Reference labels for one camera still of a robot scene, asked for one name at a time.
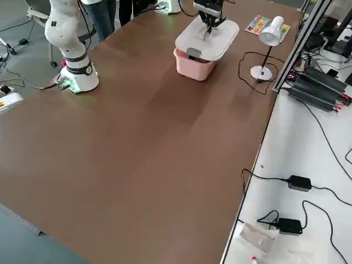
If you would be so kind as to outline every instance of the brown tabletop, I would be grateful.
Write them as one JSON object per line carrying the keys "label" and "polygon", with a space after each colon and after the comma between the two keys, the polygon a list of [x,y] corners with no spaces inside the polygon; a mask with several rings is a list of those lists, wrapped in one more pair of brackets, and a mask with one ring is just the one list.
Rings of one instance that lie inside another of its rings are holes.
{"label": "brown tabletop", "polygon": [[[204,82],[176,71],[191,18],[149,12],[90,53],[97,89],[41,91],[0,116],[0,203],[92,263],[219,263],[276,96],[238,78],[245,51],[268,49],[244,28],[283,16],[285,59],[300,16],[262,0],[223,11],[240,32]],[[241,75],[262,60],[248,54]]]}

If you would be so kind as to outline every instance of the floor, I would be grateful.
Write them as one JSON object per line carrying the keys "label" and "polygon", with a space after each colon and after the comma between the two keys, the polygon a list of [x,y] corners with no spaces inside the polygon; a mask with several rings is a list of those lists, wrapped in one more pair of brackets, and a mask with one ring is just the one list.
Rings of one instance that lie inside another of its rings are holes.
{"label": "floor", "polygon": [[[0,1],[0,30],[28,20],[26,18],[28,6],[24,0]],[[303,0],[274,0],[274,2],[300,7]],[[117,28],[119,26],[118,18],[116,19],[116,26]],[[11,46],[16,46],[20,39],[26,39],[29,36],[31,27],[32,22],[4,32],[0,31],[0,37]],[[91,47],[97,44],[98,39],[94,36]],[[48,84],[59,73],[59,67],[53,68],[50,65],[48,59],[48,42],[44,36],[44,28],[38,24],[34,24],[29,44],[18,47],[16,51],[18,54],[11,56],[6,68],[1,69],[0,80],[16,77],[13,73],[18,73],[29,84],[43,86]],[[54,60],[60,64],[62,56],[59,50],[54,48],[53,53]],[[0,56],[6,56],[6,49],[2,46],[0,46]],[[12,84],[21,85],[21,82],[13,81]],[[14,87],[24,98],[34,92],[39,92],[28,86]],[[62,244],[56,242],[49,235],[36,236],[0,211],[0,263],[87,264],[88,262]]]}

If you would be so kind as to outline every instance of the pink plastic box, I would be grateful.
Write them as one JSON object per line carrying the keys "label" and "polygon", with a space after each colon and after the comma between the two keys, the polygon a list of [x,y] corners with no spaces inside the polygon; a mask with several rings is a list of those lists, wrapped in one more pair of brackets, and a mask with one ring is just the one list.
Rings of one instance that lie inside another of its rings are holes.
{"label": "pink plastic box", "polygon": [[210,72],[216,65],[215,62],[200,63],[188,58],[187,53],[174,49],[176,57],[177,71],[179,74],[195,79],[197,81],[204,81],[208,78]]}

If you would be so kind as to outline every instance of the person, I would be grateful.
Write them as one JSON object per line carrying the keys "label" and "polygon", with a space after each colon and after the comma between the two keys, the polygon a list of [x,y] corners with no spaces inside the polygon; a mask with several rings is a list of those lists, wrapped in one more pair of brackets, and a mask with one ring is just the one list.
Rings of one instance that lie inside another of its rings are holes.
{"label": "person", "polygon": [[138,16],[142,10],[146,9],[149,4],[155,3],[156,0],[119,0],[119,19],[121,26],[124,26],[131,20],[132,3],[133,16]]}
{"label": "person", "polygon": [[103,41],[115,31],[116,0],[81,0]]}

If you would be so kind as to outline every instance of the lamp base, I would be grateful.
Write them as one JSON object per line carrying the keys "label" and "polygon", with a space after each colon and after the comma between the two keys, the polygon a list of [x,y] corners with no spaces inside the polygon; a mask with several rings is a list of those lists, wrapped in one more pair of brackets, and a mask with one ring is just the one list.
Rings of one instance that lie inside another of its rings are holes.
{"label": "lamp base", "polygon": [[250,71],[251,76],[256,80],[269,81],[271,80],[273,74],[266,67],[254,66]]}

